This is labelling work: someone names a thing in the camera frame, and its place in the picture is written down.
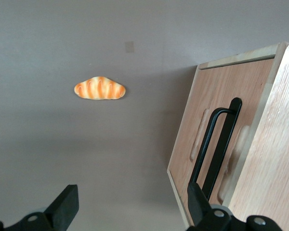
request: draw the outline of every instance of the small stain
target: small stain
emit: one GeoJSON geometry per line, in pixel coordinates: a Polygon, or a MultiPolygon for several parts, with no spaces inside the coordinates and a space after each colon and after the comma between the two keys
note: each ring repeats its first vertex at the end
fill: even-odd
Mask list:
{"type": "Polygon", "coordinates": [[[133,41],[125,42],[124,45],[125,45],[125,52],[126,53],[134,53],[135,52],[133,41]]]}

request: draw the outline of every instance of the wooden drawer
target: wooden drawer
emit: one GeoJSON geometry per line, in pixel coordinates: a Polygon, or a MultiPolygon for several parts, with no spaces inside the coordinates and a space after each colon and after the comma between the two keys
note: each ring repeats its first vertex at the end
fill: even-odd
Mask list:
{"type": "MultiPolygon", "coordinates": [[[[242,99],[242,109],[215,183],[210,203],[229,206],[234,215],[242,220],[257,213],[257,211],[263,211],[257,207],[254,210],[245,211],[244,202],[249,194],[245,193],[245,198],[240,198],[240,193],[249,192],[249,190],[244,186],[246,182],[241,182],[238,178],[240,175],[249,180],[264,177],[264,175],[255,176],[253,174],[252,165],[248,161],[254,161],[254,159],[249,160],[247,156],[251,152],[251,147],[255,147],[253,148],[253,155],[262,155],[263,153],[258,144],[260,137],[256,138],[255,134],[259,131],[260,124],[264,123],[264,109],[273,107],[274,102],[268,100],[277,93],[273,89],[276,88],[276,91],[283,89],[283,92],[278,91],[280,95],[289,94],[288,89],[281,87],[288,77],[283,76],[279,82],[277,81],[278,73],[284,71],[282,64],[289,68],[289,44],[287,43],[280,43],[198,66],[168,167],[168,174],[186,226],[191,224],[187,209],[187,186],[209,117],[213,110],[218,107],[228,108],[231,100],[235,97],[242,99]],[[242,203],[241,208],[238,208],[239,202],[242,203]]],[[[225,115],[220,116],[216,123],[197,180],[200,187],[202,187],[207,174],[224,119],[225,115]]],[[[267,136],[272,137],[276,134],[267,134],[267,136]]],[[[269,173],[269,169],[270,167],[267,167],[265,172],[269,173]]],[[[257,191],[255,187],[259,187],[259,185],[254,185],[253,182],[248,183],[249,187],[257,191]]]]}

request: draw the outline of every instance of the bread roll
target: bread roll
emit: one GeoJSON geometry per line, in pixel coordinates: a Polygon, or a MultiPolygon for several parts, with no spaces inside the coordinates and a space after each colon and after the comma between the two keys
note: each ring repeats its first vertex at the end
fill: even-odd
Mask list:
{"type": "Polygon", "coordinates": [[[106,77],[93,77],[74,87],[81,98],[91,100],[116,100],[124,96],[125,87],[106,77]]]}

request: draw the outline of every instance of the drawer front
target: drawer front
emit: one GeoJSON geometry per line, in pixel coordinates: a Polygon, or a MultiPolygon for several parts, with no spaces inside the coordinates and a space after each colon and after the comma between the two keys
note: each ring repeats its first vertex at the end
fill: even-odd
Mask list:
{"type": "MultiPolygon", "coordinates": [[[[235,97],[242,99],[242,109],[210,198],[211,204],[221,204],[223,198],[220,187],[223,176],[228,167],[233,168],[233,166],[228,166],[229,160],[231,164],[235,164],[240,155],[240,151],[234,147],[237,147],[236,142],[239,134],[242,134],[241,129],[244,128],[246,134],[248,127],[252,124],[272,63],[273,59],[269,59],[197,71],[169,164],[169,172],[187,215],[187,185],[211,113],[218,107],[228,108],[235,97]]],[[[216,123],[197,180],[201,187],[225,117],[226,115],[221,115],[216,123]]]]}

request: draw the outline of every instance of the wooden edge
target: wooden edge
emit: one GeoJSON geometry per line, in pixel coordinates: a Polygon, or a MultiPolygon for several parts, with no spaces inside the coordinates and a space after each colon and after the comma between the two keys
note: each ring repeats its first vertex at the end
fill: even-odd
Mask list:
{"type": "Polygon", "coordinates": [[[273,86],[272,84],[267,83],[265,85],[264,89],[263,89],[263,93],[262,93],[262,96],[260,98],[259,105],[258,105],[256,114],[255,114],[255,117],[254,117],[254,119],[253,119],[253,121],[251,123],[251,126],[250,126],[249,134],[248,134],[247,139],[245,141],[245,144],[243,146],[242,153],[241,153],[241,155],[239,157],[239,160],[237,162],[233,177],[232,177],[232,179],[230,181],[229,189],[228,189],[227,194],[225,196],[225,199],[223,201],[223,206],[225,206],[225,207],[229,207],[231,198],[232,198],[232,196],[233,196],[233,194],[235,192],[236,184],[237,184],[237,182],[239,180],[239,177],[241,175],[245,160],[247,158],[247,154],[248,154],[248,152],[250,150],[251,143],[252,143],[252,141],[254,139],[254,136],[256,134],[256,130],[258,128],[260,119],[262,117],[266,102],[267,102],[267,100],[269,98],[272,86],[273,86]]]}
{"type": "Polygon", "coordinates": [[[280,43],[263,47],[260,49],[256,49],[253,51],[248,51],[242,54],[236,54],[230,57],[218,59],[215,61],[207,62],[204,64],[199,65],[199,69],[209,69],[214,67],[221,67],[221,66],[229,66],[234,64],[241,64],[241,63],[248,63],[248,62],[254,62],[254,61],[260,61],[265,59],[272,59],[274,58],[277,48],[280,45],[280,43]]]}
{"type": "Polygon", "coordinates": [[[252,124],[250,126],[250,132],[249,132],[248,137],[246,139],[246,142],[244,144],[242,153],[240,155],[237,166],[235,168],[234,175],[231,179],[228,192],[227,192],[226,197],[225,197],[224,202],[223,202],[223,206],[225,206],[225,207],[229,207],[231,198],[235,192],[236,184],[237,184],[239,177],[240,177],[240,174],[242,172],[245,160],[246,160],[247,155],[248,155],[249,150],[250,150],[251,143],[252,143],[254,136],[256,134],[256,130],[258,128],[258,125],[259,125],[260,119],[262,117],[266,102],[269,98],[269,95],[270,95],[270,92],[271,92],[271,89],[273,86],[273,82],[274,82],[275,77],[277,75],[281,60],[284,56],[284,53],[285,53],[287,46],[289,46],[289,43],[282,42],[282,43],[279,43],[279,45],[277,47],[274,62],[272,64],[267,82],[266,82],[265,87],[263,89],[263,93],[261,95],[255,117],[254,117],[252,124]]]}
{"type": "MultiPolygon", "coordinates": [[[[198,74],[198,66],[196,68],[196,72],[195,72],[195,76],[194,76],[193,83],[192,83],[192,86],[191,86],[191,90],[190,90],[190,92],[188,94],[188,98],[187,98],[187,101],[186,101],[186,105],[185,105],[185,109],[184,109],[184,113],[183,113],[183,116],[182,116],[181,123],[184,120],[184,118],[186,117],[186,114],[185,114],[186,108],[187,108],[189,102],[191,101],[192,90],[194,88],[194,85],[196,84],[197,74],[198,74]]],[[[181,130],[182,130],[181,123],[180,123],[180,127],[179,127],[179,131],[178,131],[177,137],[176,137],[175,142],[174,142],[173,150],[175,150],[175,147],[177,145],[177,139],[178,139],[179,134],[181,133],[181,130]]],[[[171,154],[171,157],[170,157],[170,160],[169,160],[167,171],[170,171],[170,164],[171,164],[171,160],[172,160],[172,156],[173,156],[173,150],[172,150],[172,154],[171,154]]]]}
{"type": "Polygon", "coordinates": [[[184,205],[183,205],[183,203],[182,203],[182,201],[180,199],[180,196],[178,194],[177,188],[175,187],[174,181],[172,179],[171,172],[169,170],[167,170],[167,174],[168,174],[168,177],[170,179],[170,183],[171,183],[174,195],[175,195],[175,199],[176,199],[176,201],[178,203],[178,207],[179,207],[182,219],[183,219],[183,223],[185,225],[185,228],[188,229],[191,226],[191,224],[188,221],[188,218],[187,218],[188,216],[187,216],[186,211],[184,209],[184,205]]]}

